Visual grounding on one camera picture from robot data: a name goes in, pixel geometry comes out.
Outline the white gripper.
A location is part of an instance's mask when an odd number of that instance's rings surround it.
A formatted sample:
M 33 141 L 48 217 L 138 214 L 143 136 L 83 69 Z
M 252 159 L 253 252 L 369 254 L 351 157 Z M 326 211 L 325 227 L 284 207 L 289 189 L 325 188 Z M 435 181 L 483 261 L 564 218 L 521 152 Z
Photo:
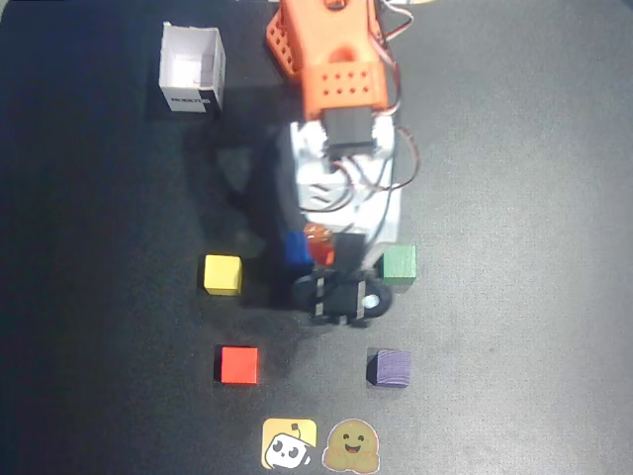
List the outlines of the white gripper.
M 372 267 L 397 242 L 399 196 L 326 198 L 301 202 L 301 264 L 356 272 Z

